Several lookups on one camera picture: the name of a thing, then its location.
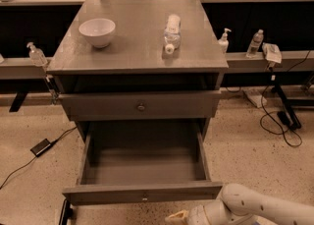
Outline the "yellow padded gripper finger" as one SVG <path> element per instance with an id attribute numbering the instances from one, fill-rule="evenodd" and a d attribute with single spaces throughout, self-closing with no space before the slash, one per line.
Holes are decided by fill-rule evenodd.
<path id="1" fill-rule="evenodd" d="M 181 210 L 165 218 L 167 225 L 187 225 L 188 211 Z"/>

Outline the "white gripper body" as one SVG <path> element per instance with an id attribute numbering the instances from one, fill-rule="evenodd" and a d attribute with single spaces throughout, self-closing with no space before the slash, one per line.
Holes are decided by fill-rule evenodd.
<path id="1" fill-rule="evenodd" d="M 210 201 L 204 205 L 197 205 L 189 211 L 188 225 L 227 225 L 229 212 L 220 200 Z"/>

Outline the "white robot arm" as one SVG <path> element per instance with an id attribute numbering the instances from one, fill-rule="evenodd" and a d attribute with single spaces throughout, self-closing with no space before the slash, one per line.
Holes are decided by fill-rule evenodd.
<path id="1" fill-rule="evenodd" d="M 257 217 L 277 225 L 314 225 L 314 207 L 265 196 L 240 184 L 222 187 L 218 198 L 165 218 L 167 225 L 259 225 Z"/>

